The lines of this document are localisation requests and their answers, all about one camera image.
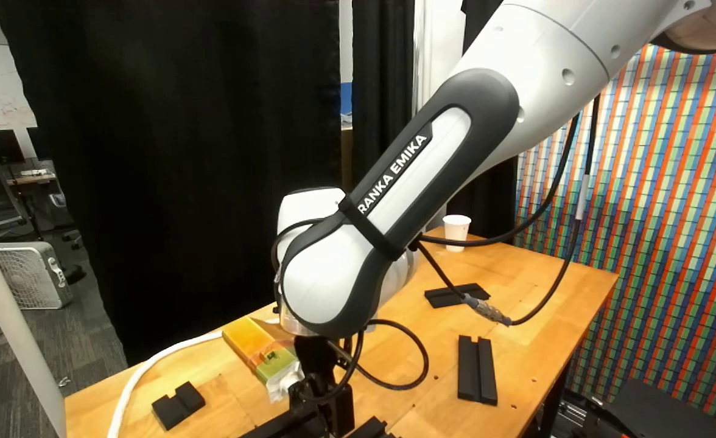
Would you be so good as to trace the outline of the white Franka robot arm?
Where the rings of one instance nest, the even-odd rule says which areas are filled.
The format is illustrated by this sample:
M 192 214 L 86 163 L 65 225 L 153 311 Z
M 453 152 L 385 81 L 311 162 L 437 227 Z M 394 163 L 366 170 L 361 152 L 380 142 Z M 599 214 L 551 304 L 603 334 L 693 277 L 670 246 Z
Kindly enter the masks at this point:
M 282 199 L 284 328 L 324 339 L 366 328 L 412 275 L 409 244 L 433 214 L 560 129 L 651 41 L 716 52 L 716 0 L 503 0 L 352 191 Z

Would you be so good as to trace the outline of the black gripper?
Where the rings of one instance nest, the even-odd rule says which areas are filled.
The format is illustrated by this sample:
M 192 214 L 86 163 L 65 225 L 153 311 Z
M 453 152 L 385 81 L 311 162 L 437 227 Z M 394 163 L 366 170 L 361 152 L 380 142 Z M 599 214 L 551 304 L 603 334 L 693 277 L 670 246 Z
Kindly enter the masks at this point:
M 290 392 L 290 410 L 311 415 L 327 438 L 344 438 L 352 429 L 352 392 L 334 377 L 338 351 L 322 337 L 296 337 L 295 355 L 302 379 Z

